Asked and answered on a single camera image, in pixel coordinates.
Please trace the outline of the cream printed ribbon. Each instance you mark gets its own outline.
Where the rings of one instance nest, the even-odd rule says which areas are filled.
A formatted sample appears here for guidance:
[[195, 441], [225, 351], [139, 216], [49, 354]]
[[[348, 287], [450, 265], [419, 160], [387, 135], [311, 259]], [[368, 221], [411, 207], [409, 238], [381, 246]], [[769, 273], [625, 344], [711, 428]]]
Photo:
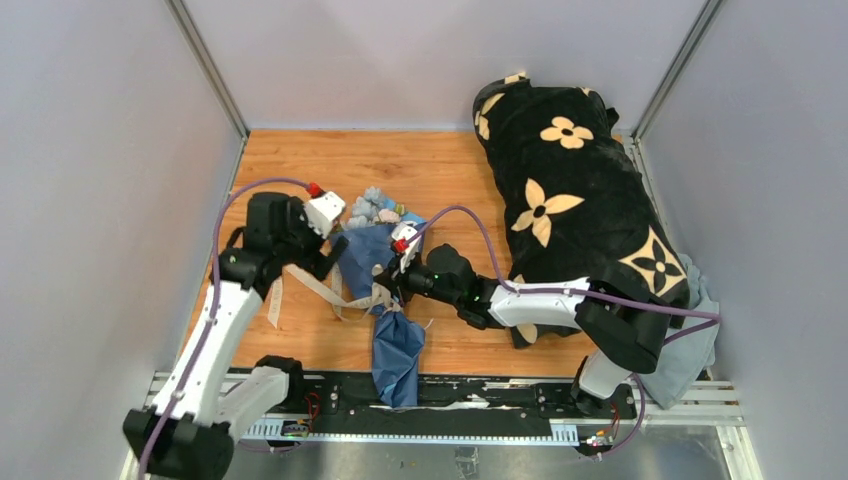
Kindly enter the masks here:
[[284, 268], [284, 274], [272, 283], [270, 299], [268, 300], [268, 312], [266, 319], [275, 328], [281, 316], [285, 276], [291, 276], [302, 286], [321, 297], [328, 303], [342, 322], [351, 323], [364, 320], [370, 315], [380, 316], [383, 313], [401, 312], [403, 307], [398, 300], [394, 300], [389, 290], [377, 283], [371, 286], [371, 293], [355, 300], [345, 300], [342, 297], [343, 278], [340, 268], [333, 266], [330, 270], [329, 279], [319, 281], [304, 269], [295, 265]]

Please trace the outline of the fake flower bunch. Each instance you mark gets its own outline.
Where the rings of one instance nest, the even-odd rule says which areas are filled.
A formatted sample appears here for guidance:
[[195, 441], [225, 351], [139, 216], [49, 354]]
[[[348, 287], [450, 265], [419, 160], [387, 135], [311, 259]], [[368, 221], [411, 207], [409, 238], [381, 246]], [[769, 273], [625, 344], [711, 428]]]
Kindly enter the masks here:
[[343, 223], [345, 230], [366, 228], [380, 224], [396, 224], [408, 213], [406, 207], [389, 198], [382, 189], [371, 186], [357, 197], [351, 216]]

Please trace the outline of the blue wrapping paper sheet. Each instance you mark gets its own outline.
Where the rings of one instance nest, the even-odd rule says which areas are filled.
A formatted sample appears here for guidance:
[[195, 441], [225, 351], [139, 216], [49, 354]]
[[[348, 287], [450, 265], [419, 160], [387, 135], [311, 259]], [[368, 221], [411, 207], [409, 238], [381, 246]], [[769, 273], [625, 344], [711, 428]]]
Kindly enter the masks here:
[[[356, 300], [372, 297], [372, 270], [386, 267], [393, 259], [390, 235], [394, 223], [377, 224], [364, 216], [345, 222], [331, 242], [345, 239], [348, 245], [338, 260], [345, 286]], [[418, 405], [419, 359], [425, 329], [410, 321], [405, 313], [378, 302], [370, 308], [374, 317], [372, 341], [372, 378], [379, 399], [392, 408]]]

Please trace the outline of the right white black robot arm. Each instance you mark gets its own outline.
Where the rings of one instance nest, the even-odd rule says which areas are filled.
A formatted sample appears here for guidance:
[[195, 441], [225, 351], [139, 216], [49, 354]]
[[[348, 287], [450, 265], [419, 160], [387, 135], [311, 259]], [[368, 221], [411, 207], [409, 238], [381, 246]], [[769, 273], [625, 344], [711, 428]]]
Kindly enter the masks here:
[[448, 304], [476, 329], [582, 331], [596, 349], [582, 361], [568, 402], [589, 418], [609, 407], [631, 374], [655, 372], [668, 330], [683, 324], [681, 310], [611, 268], [565, 282], [520, 284], [477, 274], [444, 244], [426, 258], [397, 253], [375, 266], [373, 278], [392, 300], [420, 295]]

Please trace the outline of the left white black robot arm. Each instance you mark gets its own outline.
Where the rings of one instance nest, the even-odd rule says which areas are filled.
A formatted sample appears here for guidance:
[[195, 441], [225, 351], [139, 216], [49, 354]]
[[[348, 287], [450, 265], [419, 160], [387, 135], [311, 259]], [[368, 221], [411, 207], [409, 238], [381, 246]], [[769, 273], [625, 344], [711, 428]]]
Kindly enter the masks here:
[[336, 193], [323, 190], [306, 201], [278, 192], [249, 199], [245, 225], [212, 264], [202, 314], [170, 377], [149, 406], [124, 419], [139, 478], [221, 479], [236, 444], [264, 414], [304, 405], [303, 366], [289, 357], [267, 355], [232, 391], [221, 389], [248, 325], [284, 268], [297, 266], [316, 280], [330, 273], [345, 247], [329, 254], [322, 248], [345, 209]]

